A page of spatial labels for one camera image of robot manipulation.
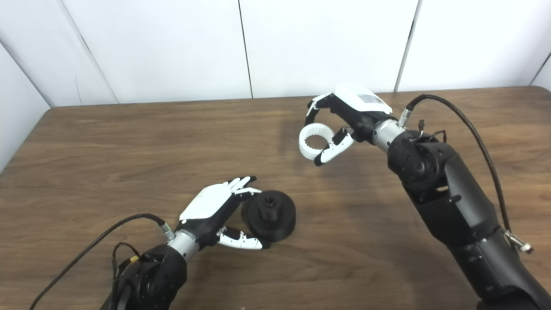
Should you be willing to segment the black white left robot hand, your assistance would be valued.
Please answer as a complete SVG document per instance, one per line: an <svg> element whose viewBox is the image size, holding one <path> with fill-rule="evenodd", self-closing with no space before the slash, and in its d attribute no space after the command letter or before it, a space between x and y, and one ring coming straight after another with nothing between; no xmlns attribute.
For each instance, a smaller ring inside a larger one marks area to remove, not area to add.
<svg viewBox="0 0 551 310"><path fill-rule="evenodd" d="M271 243L252 234L226 225L240 204L262 193L248 186L256 181L255 176L235 178L202 189L181 212L175 229L176 237L169 242L171 247L185 254L184 249L224 245L231 248L262 250Z"/></svg>

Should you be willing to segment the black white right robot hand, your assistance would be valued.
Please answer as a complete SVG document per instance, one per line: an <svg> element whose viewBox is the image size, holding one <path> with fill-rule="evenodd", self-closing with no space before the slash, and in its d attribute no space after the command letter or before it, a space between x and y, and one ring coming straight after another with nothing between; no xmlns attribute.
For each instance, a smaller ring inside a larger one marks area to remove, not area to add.
<svg viewBox="0 0 551 310"><path fill-rule="evenodd" d="M313 98L307 107L305 124L299 134L299 150L316 166L328 163L353 143L373 143L378 125L397 120L384 100L355 83L340 83L334 92ZM346 126L333 132L315 122L316 115L324 108L344 120Z"/></svg>

